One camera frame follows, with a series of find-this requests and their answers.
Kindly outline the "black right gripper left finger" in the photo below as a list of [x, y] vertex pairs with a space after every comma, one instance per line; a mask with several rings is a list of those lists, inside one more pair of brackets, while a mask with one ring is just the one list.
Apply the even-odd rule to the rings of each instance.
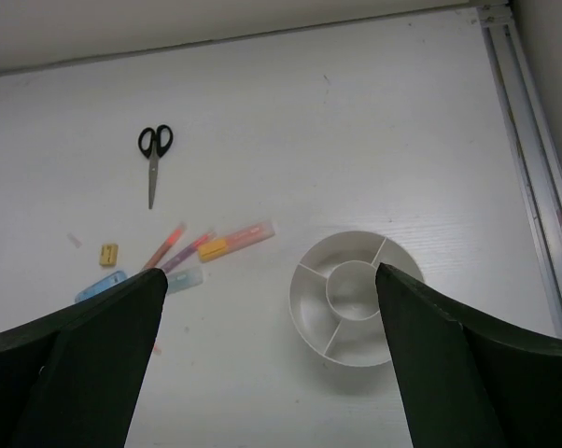
[[0, 447], [124, 446], [167, 289], [152, 268], [0, 332]]

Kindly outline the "orange highlighter pen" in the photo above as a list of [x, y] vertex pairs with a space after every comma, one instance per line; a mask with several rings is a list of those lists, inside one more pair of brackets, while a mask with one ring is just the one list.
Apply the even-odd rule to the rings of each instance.
[[141, 271], [156, 268], [167, 253], [176, 245], [187, 228], [185, 222], [180, 222], [174, 230], [165, 238], [164, 242], [157, 248], [149, 260], [144, 264]]

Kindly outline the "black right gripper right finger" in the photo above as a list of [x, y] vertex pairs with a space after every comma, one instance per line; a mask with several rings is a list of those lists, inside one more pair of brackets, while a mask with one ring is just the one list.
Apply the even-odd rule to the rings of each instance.
[[562, 447], [562, 340], [389, 264], [375, 284], [415, 447]]

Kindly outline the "purple highlighter pen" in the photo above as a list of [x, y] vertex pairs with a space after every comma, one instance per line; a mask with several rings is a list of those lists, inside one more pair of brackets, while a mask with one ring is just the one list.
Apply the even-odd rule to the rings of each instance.
[[170, 273], [175, 267], [177, 267], [183, 261], [191, 257], [194, 253], [196, 253], [200, 245], [203, 245], [211, 241], [215, 236], [216, 233], [214, 231], [208, 231], [204, 233], [203, 235], [192, 241], [189, 245], [184, 247], [182, 250], [177, 252], [165, 263], [163, 263], [161, 269], [163, 270], [164, 273]]

